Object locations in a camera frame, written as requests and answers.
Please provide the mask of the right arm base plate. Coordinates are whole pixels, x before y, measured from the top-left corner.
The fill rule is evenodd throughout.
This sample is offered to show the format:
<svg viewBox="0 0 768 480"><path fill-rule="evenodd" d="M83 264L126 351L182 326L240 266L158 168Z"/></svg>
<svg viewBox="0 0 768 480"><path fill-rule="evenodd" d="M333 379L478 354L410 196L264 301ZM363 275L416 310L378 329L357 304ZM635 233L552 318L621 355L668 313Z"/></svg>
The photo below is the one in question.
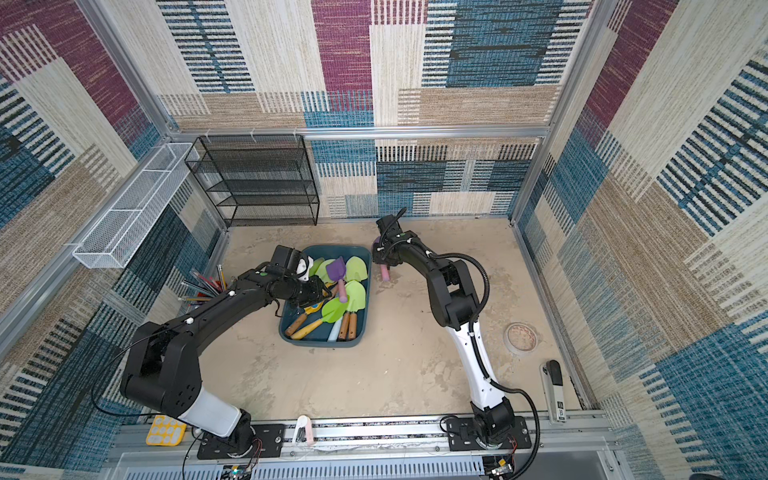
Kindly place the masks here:
<svg viewBox="0 0 768 480"><path fill-rule="evenodd" d="M531 449L531 429L525 419L516 416L511 429L500 440L483 442L470 417L446 415L439 420L440 429L447 435L451 451Z"/></svg>

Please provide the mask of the purple shovel pink handle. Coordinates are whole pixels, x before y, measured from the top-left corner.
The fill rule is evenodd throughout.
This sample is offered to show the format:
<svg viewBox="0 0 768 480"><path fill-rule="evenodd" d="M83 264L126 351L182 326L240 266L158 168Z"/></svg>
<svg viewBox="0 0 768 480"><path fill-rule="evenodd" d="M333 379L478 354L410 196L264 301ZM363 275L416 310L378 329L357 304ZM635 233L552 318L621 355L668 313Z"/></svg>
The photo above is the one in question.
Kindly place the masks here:
<svg viewBox="0 0 768 480"><path fill-rule="evenodd" d="M383 282L390 281L389 265L386 261L386 254L384 253L385 246L382 244L380 237L377 237L372 245L372 258L373 262L379 266L381 278Z"/></svg>
<svg viewBox="0 0 768 480"><path fill-rule="evenodd" d="M329 279L337 285L337 294L341 303L348 302L348 296L345 287L346 263L342 257L333 260L327 267L326 272Z"/></svg>

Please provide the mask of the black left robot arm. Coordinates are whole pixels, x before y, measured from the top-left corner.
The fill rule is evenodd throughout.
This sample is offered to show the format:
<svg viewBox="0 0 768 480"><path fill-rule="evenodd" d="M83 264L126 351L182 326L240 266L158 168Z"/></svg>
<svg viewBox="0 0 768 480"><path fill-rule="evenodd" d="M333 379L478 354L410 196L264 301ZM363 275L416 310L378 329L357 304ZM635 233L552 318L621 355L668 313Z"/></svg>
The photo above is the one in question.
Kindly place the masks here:
<svg viewBox="0 0 768 480"><path fill-rule="evenodd" d="M206 305L163 324L142 325L127 353L120 392L202 430L206 440L219 444L222 455L246 456L255 449L251 416L205 389L199 357L244 317L277 300L305 307L331 294L317 276L303 278L268 263L248 270Z"/></svg>

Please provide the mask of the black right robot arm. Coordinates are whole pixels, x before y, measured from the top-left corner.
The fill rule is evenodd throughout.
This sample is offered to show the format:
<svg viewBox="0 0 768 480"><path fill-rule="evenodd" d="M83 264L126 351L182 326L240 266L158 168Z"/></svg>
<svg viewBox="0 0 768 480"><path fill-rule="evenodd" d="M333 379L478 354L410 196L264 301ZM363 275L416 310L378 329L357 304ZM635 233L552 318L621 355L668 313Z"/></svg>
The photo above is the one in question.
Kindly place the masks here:
<svg viewBox="0 0 768 480"><path fill-rule="evenodd" d="M478 321L490 298L490 280L482 265L462 253L439 254L394 216L377 221L380 232L372 247L373 261L387 269L407 264L426 281L430 309L459 352L470 386L474 431L478 443L496 447L512 436L516 415L511 395L530 396L500 384L490 365Z"/></svg>

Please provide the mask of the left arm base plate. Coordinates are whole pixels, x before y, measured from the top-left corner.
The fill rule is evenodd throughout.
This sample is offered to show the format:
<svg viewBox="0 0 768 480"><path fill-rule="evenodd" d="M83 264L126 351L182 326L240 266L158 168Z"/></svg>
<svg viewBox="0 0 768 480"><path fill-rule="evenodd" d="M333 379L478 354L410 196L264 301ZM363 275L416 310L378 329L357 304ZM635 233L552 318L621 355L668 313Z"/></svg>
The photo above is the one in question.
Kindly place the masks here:
<svg viewBox="0 0 768 480"><path fill-rule="evenodd" d="M198 460L255 460L277 458L283 446L283 424L252 424L228 437L204 431L196 453Z"/></svg>

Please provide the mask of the green shovel wooden handle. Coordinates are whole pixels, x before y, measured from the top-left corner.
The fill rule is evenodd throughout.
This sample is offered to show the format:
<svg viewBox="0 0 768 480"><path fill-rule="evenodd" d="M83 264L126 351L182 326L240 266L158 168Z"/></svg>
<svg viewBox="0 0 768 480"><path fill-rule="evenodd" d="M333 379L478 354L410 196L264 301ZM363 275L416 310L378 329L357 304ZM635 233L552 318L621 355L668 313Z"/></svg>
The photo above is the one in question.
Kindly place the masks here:
<svg viewBox="0 0 768 480"><path fill-rule="evenodd" d="M322 282L325 286L333 284L328 273L328 267L334 262L334 259L322 260L319 259L310 268L309 282Z"/></svg>

